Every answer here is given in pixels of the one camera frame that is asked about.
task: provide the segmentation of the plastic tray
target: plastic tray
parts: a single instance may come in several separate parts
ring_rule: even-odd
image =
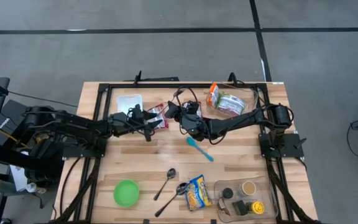
[[[227,94],[234,95],[234,96],[240,98],[245,103],[245,108],[243,109],[242,113],[247,113],[247,112],[250,112],[253,109],[255,109],[256,101],[257,101],[257,97],[258,97],[258,93],[255,90],[250,90],[247,88],[236,88],[234,86],[227,85],[223,82],[212,82],[211,86],[213,85],[213,83],[218,84],[220,94],[222,92],[225,92]],[[207,110],[209,113],[222,114],[224,116],[230,116],[230,117],[234,116],[233,114],[229,114],[224,110],[219,110],[219,109],[215,108],[214,106],[210,105],[208,103],[208,95],[209,95],[209,93],[207,94],[205,101],[208,106]]]
[[[255,184],[256,192],[251,196],[241,196],[237,193],[237,190],[239,186],[247,180],[252,181]],[[275,218],[277,216],[277,203],[275,201],[275,197],[272,196],[273,188],[270,185],[269,179],[267,177],[262,176],[248,179],[217,181],[214,185],[215,200],[219,199],[219,193],[225,188],[232,189],[234,195],[230,199],[224,199],[224,204],[229,210],[230,215],[226,215],[223,211],[220,211],[217,208],[218,217],[222,222],[229,223],[234,221],[254,220],[260,218]],[[265,211],[260,215],[252,213],[248,213],[247,215],[237,215],[232,203],[238,202],[239,200],[243,200],[244,203],[260,201],[263,203]]]
[[[117,96],[117,110],[118,112],[124,112],[128,114],[129,108],[134,108],[136,104],[140,105],[140,110],[143,110],[143,98],[142,95],[124,95]]]

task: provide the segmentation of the green bowl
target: green bowl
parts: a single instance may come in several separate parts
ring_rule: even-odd
[[[114,200],[119,206],[131,207],[139,199],[139,187],[133,180],[122,180],[114,189]]]

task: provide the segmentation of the food package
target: food package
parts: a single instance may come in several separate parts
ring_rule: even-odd
[[[190,211],[212,205],[212,200],[208,195],[203,175],[188,182],[185,196],[187,207]]]
[[[212,83],[211,88],[209,88],[207,103],[213,106],[214,108],[216,108],[219,98],[220,98],[219,87],[216,83]]]
[[[162,122],[160,124],[158,124],[157,127],[155,127],[154,129],[168,128],[168,121],[164,115],[165,114],[164,105],[162,103],[149,109],[147,112],[157,114],[157,116],[155,118],[149,119],[149,120],[147,120],[147,122],[154,122],[154,121],[158,121],[160,119],[162,120]]]
[[[230,115],[240,115],[246,104],[240,98],[233,95],[222,95],[219,99],[218,110]]]

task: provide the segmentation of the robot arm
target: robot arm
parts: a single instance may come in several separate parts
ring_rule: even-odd
[[[55,131],[60,134],[75,136],[85,142],[92,143],[98,139],[111,136],[119,137],[123,134],[143,131],[146,141],[151,141],[154,128],[162,121],[146,123],[148,119],[156,117],[155,113],[141,111],[140,106],[126,115],[123,112],[111,114],[107,119],[93,121],[81,116],[55,111],[49,106],[28,107],[25,115],[25,126],[35,131]]]
[[[203,139],[215,140],[219,137],[224,137],[228,131],[255,124],[264,125],[270,130],[284,131],[292,123],[289,114],[291,110],[283,105],[263,106],[249,113],[228,119],[200,118],[196,114],[199,104],[193,101],[189,101],[186,108],[177,106],[169,101],[168,107],[169,109],[165,116],[179,122],[181,127],[197,141],[202,141]],[[264,111],[272,115],[273,121],[265,118]]]

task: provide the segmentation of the concrete floor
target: concrete floor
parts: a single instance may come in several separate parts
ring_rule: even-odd
[[[358,1],[257,0],[262,27],[358,27]],[[0,0],[0,30],[253,27],[241,0]],[[358,158],[346,144],[358,119],[358,32],[264,33],[272,80],[285,82],[302,137],[319,219],[358,223]],[[0,35],[0,77],[10,90],[77,104],[85,81],[178,76],[243,81],[264,76],[254,33]],[[73,108],[10,96],[27,105]],[[358,153],[358,132],[351,132]],[[8,199],[15,223],[46,222],[54,194]]]

